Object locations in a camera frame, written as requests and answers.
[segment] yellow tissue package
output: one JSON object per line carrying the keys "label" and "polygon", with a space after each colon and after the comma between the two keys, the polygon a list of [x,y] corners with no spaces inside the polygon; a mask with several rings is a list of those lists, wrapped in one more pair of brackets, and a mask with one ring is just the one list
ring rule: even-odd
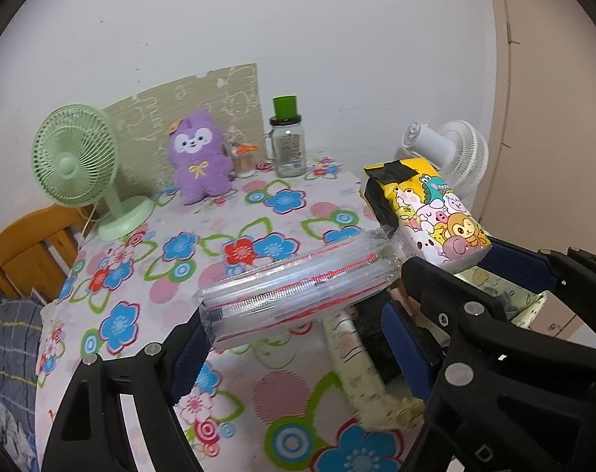
{"label": "yellow tissue package", "polygon": [[461,200],[424,158],[365,168],[365,198],[382,225],[401,234],[409,255],[450,272],[475,266],[491,243]]}

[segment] table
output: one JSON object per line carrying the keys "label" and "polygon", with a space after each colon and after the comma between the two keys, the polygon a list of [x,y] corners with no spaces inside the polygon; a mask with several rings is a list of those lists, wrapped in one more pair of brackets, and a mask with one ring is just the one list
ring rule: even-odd
{"label": "table", "polygon": [[[39,462],[81,358],[133,356],[196,310],[200,287],[375,228],[359,181],[328,157],[277,179],[259,172],[228,195],[183,206],[176,190],[131,235],[85,243],[42,335],[35,409]],[[139,471],[153,466],[131,396],[122,396]],[[204,470],[396,472],[414,435],[366,433],[352,418],[320,324],[211,352],[174,407]]]}

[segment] blue plaid fabric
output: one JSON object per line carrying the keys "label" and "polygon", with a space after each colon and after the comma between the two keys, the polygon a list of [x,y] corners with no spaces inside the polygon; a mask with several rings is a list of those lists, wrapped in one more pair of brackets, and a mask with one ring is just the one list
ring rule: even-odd
{"label": "blue plaid fabric", "polygon": [[35,367],[42,333],[39,302],[0,299],[0,402],[35,433]]}

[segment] plastic zip bag package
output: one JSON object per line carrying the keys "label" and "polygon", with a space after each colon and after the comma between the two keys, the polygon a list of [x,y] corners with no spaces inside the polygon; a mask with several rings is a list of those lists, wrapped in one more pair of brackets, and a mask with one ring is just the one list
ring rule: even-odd
{"label": "plastic zip bag package", "polygon": [[387,288],[408,257],[391,234],[388,227],[364,231],[200,289],[195,296],[214,348],[264,339]]}

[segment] fan stand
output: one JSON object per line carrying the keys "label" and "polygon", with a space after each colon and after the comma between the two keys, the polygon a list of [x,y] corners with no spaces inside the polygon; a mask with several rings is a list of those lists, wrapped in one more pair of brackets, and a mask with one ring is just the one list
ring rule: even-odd
{"label": "fan stand", "polygon": [[154,211],[154,203],[141,195],[121,202],[111,186],[105,190],[104,200],[110,208],[110,214],[99,225],[99,237],[102,241],[115,241],[127,236]]}

